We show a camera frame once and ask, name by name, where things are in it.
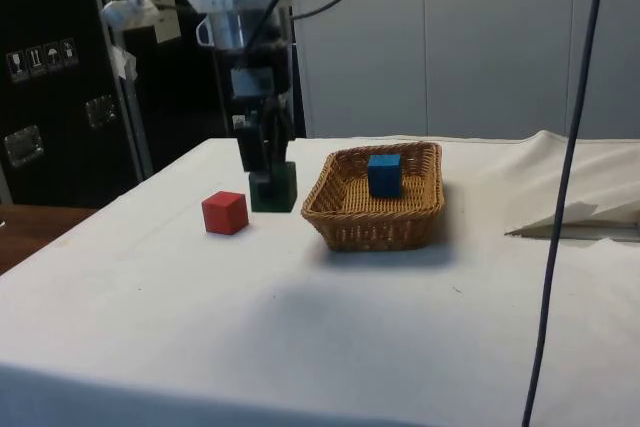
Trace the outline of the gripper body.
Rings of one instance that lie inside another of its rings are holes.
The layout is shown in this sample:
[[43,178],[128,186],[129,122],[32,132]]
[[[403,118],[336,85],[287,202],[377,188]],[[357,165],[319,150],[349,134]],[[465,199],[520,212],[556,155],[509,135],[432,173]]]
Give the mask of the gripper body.
[[219,66],[231,99],[276,96],[291,87],[288,47],[256,49],[246,57],[241,50],[220,50]]

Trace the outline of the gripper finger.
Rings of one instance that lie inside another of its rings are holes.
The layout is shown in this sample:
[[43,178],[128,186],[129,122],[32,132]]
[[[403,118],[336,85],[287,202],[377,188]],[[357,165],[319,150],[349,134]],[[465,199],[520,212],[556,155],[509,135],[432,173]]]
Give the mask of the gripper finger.
[[295,139],[295,126],[290,108],[289,98],[281,95],[274,110],[272,147],[273,161],[284,163],[287,147]]
[[273,196],[273,169],[267,121],[273,102],[260,98],[252,104],[240,120],[234,122],[243,169],[249,173],[250,184],[259,197]]

